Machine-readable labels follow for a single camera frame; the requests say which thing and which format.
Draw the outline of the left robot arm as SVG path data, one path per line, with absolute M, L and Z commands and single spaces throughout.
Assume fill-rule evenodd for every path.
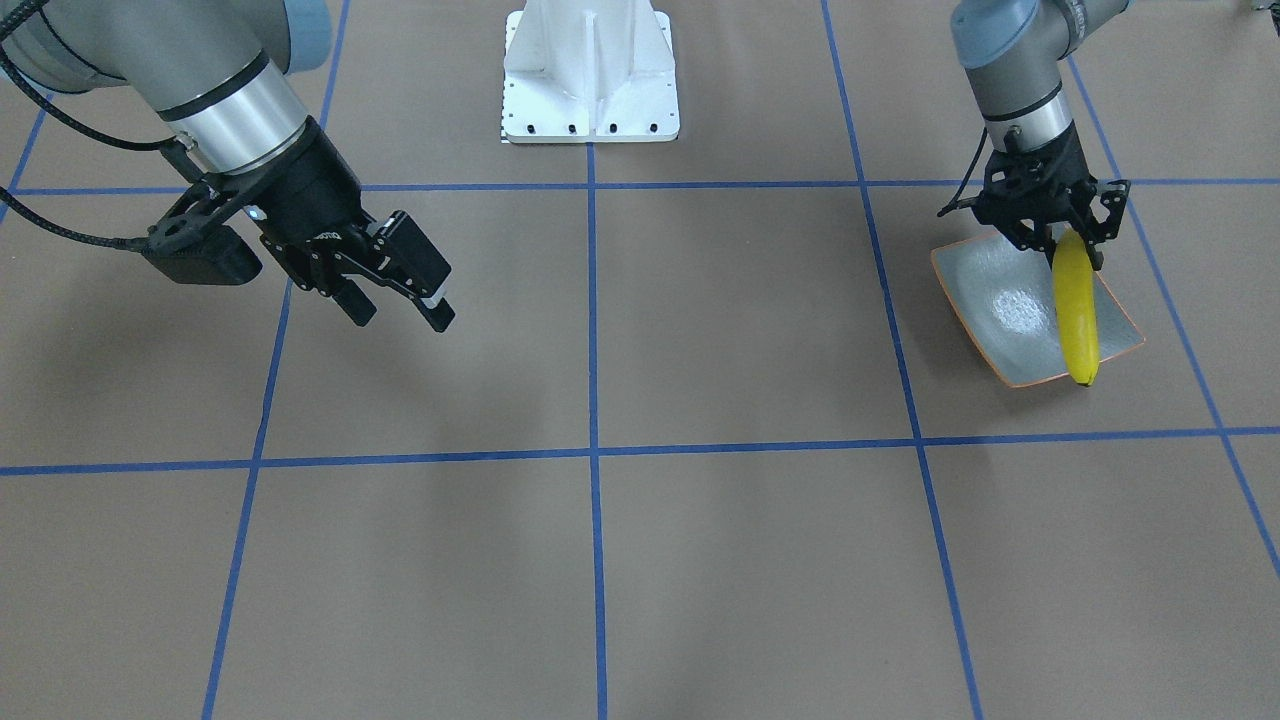
M 980 192 L 954 195 L 941 217 L 969 209 L 1018 250 L 1052 263 L 1055 224 L 1068 224 L 1084 245 L 1093 270 L 1098 246 L 1117 236 L 1132 183 L 1107 184 L 1091 173 L 1060 61 L 1129 1 L 961 1 L 950 17 L 957 60 L 983 118 L 980 143 L 992 152 Z

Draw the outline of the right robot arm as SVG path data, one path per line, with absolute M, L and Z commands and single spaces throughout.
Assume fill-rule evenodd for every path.
M 332 31 L 324 1 L 5 1 L 3 73 L 64 126 L 161 154 L 189 187 L 125 238 L 58 225 L 10 191 L 3 201 L 49 233 L 137 254 L 179 284 L 238 286 L 261 272 L 229 225 L 244 214 L 291 282 L 332 299 L 356 325 L 376 311 L 362 277 L 445 331 L 451 264 L 407 213 L 380 223 L 365 211 L 357 177 L 288 79 L 328 59 Z M 111 87 L 133 88 L 169 136 L 127 141 L 47 101 Z

